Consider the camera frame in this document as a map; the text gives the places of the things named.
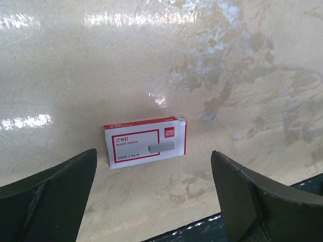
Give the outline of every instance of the beige marble floor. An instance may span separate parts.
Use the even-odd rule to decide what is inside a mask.
[[[96,148],[78,241],[141,241],[219,212],[212,150],[323,172],[322,41],[319,0],[2,1],[0,185]],[[103,125],[169,115],[186,156],[109,170]]]

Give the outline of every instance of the staple box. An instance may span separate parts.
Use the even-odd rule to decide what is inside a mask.
[[[183,117],[105,125],[110,169],[185,155],[186,127]]]

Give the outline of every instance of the white box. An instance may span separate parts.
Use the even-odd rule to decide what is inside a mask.
[[[186,123],[183,117],[166,117],[105,125],[110,169],[185,155]]]

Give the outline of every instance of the red logo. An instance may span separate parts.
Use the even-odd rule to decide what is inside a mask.
[[[175,136],[175,128],[169,127],[165,128],[165,138],[171,138]]]

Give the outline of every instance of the red border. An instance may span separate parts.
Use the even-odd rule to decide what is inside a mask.
[[[104,125],[105,130],[117,129],[117,128],[124,128],[124,127],[131,127],[131,126],[138,126],[138,125],[149,125],[149,124],[156,124],[168,121],[175,121],[178,120],[175,117],[164,117],[158,119],[150,119],[150,120],[143,120],[131,123],[124,123],[124,124],[116,124],[116,125]]]
[[[111,136],[111,138],[112,138],[112,147],[113,147],[113,156],[115,158],[115,163],[121,163],[121,162],[125,162],[125,161],[143,159],[143,158],[147,158],[147,157],[160,155],[160,152],[158,152],[157,154],[154,154],[154,155],[147,155],[147,156],[143,156],[143,157],[137,157],[137,158],[133,158],[133,159],[120,160],[120,161],[117,161],[117,156],[116,156],[116,147],[115,147],[115,139],[114,139],[114,137],[125,136],[125,135],[138,135],[138,134],[144,134],[144,133],[150,133],[150,132],[156,132],[156,131],[157,131],[157,138],[158,138],[158,144],[159,144],[159,130],[146,130],[146,131],[140,131],[140,132],[134,132],[134,133]]]
[[[187,120],[185,121],[184,155],[186,154],[186,131],[187,131]]]

